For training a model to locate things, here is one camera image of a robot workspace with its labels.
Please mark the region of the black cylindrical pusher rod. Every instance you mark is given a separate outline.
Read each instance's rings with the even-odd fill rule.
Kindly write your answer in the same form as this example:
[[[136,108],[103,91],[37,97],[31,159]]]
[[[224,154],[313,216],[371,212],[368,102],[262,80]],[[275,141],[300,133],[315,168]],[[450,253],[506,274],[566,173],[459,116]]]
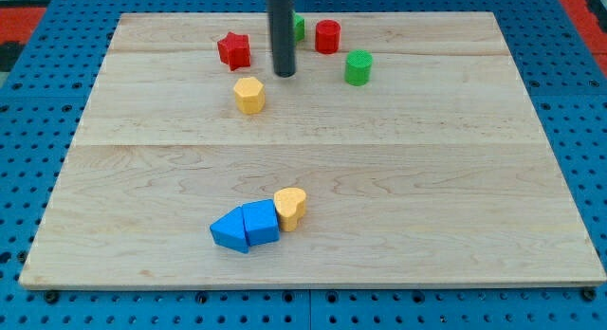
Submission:
[[[296,72],[293,0],[266,0],[274,73],[288,78]]]

